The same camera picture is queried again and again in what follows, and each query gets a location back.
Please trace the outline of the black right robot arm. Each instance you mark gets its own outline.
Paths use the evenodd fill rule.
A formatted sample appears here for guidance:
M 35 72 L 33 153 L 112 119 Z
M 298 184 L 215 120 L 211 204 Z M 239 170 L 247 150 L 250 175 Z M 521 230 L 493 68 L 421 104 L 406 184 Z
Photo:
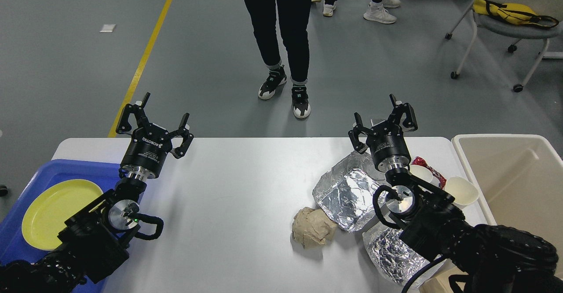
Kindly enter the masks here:
M 448 277 L 455 293 L 560 293 L 554 245 L 514 227 L 471 226 L 451 194 L 410 172 L 403 130 L 416 131 L 416 115 L 409 103 L 389 97 L 393 109 L 388 119 L 368 128 L 354 113 L 348 136 L 354 150 L 370 151 L 375 169 L 385 174 L 386 184 L 373 195 L 376 217 L 400 230 L 400 240 L 429 262 L 402 291 L 438 263 L 451 260 L 461 270 Z

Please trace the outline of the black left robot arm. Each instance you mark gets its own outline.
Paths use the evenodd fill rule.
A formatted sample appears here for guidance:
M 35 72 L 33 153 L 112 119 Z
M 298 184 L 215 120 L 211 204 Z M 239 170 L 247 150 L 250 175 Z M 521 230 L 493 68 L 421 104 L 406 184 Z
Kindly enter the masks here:
M 185 113 L 177 130 L 168 131 L 147 118 L 150 97 L 126 104 L 115 132 L 131 137 L 119 165 L 119 181 L 65 220 L 62 241 L 35 263 L 15 260 L 1 267 L 3 293 L 70 293 L 88 280 L 93 283 L 114 273 L 128 258 L 129 243 L 137 238 L 158 239 L 164 229 L 160 217 L 139 210 L 139 197 L 148 179 L 159 177 L 167 155 L 182 158 L 194 135 Z

